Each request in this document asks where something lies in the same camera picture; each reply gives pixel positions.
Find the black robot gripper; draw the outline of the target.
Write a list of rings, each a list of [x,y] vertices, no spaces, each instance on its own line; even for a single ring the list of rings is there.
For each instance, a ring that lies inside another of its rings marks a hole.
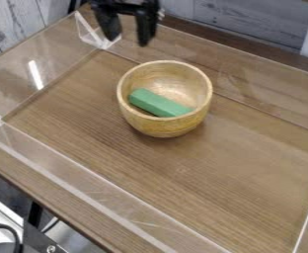
[[[103,36],[110,42],[122,32],[118,14],[136,14],[138,45],[149,44],[156,33],[158,0],[90,0],[90,8]]]

